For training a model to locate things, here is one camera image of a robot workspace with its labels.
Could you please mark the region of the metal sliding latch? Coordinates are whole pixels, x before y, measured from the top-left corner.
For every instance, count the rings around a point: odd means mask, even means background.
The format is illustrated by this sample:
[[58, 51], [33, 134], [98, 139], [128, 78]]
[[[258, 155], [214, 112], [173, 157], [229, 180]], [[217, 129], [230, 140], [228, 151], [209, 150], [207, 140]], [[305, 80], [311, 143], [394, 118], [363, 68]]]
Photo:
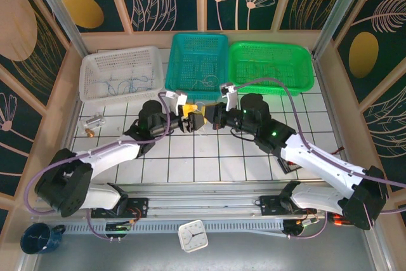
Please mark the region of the metal sliding latch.
[[79, 126], [83, 131], [87, 129], [94, 130], [102, 127], [105, 124], [105, 118], [102, 113], [96, 113], [91, 117], [86, 117], [79, 121]]

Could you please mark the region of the white plastic basket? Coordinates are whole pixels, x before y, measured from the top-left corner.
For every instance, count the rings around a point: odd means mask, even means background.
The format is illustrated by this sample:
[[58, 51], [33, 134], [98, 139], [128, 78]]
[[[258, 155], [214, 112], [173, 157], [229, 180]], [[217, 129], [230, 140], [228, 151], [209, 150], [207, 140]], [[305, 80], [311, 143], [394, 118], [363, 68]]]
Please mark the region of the white plastic basket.
[[164, 87], [159, 49], [143, 46], [85, 56], [79, 76], [84, 103], [112, 105], [153, 98]]

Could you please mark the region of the white square clock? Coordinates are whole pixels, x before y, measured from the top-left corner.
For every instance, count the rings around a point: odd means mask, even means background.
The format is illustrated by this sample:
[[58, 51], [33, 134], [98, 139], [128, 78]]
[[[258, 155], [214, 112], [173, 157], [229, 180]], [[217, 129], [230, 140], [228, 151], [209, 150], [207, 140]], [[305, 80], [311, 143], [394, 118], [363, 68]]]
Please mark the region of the white square clock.
[[194, 220], [180, 225], [178, 228], [178, 238], [181, 249], [186, 253], [203, 249], [209, 244], [202, 220]]

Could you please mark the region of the orange and black hand tool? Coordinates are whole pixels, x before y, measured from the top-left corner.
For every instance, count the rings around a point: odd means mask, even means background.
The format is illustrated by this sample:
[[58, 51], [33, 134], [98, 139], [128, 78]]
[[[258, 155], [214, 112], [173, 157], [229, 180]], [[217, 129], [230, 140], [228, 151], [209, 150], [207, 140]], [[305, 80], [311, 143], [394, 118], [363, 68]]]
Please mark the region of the orange and black hand tool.
[[351, 226], [350, 221], [348, 221], [344, 216], [336, 213], [329, 213], [328, 220], [336, 226]]

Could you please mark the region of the dark blue mug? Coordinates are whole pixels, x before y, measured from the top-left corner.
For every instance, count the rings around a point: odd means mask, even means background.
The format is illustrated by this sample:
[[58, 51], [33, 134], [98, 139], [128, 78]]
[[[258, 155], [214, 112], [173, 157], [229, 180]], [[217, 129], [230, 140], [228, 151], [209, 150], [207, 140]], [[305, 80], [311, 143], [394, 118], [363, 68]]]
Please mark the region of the dark blue mug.
[[50, 227], [46, 223], [35, 223], [23, 233], [20, 247], [26, 254], [50, 253], [60, 245], [65, 230], [65, 225]]

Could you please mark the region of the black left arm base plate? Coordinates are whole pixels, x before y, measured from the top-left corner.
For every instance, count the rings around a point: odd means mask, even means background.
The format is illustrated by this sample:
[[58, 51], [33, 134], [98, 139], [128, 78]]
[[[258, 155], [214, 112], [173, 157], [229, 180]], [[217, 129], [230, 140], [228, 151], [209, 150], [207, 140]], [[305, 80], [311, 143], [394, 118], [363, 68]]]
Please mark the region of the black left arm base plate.
[[102, 208], [92, 209], [92, 219], [107, 218], [146, 218], [148, 213], [148, 198], [129, 198], [119, 214]]

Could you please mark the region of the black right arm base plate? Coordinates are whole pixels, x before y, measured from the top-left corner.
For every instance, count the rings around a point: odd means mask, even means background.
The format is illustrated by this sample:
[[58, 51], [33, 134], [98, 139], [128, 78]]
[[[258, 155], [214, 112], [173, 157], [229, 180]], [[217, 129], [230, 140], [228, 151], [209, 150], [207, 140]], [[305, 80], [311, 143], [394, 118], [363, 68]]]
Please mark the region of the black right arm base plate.
[[308, 215], [317, 214], [316, 209], [299, 208], [288, 199], [281, 199], [278, 195], [263, 195], [259, 197], [258, 206], [263, 216]]

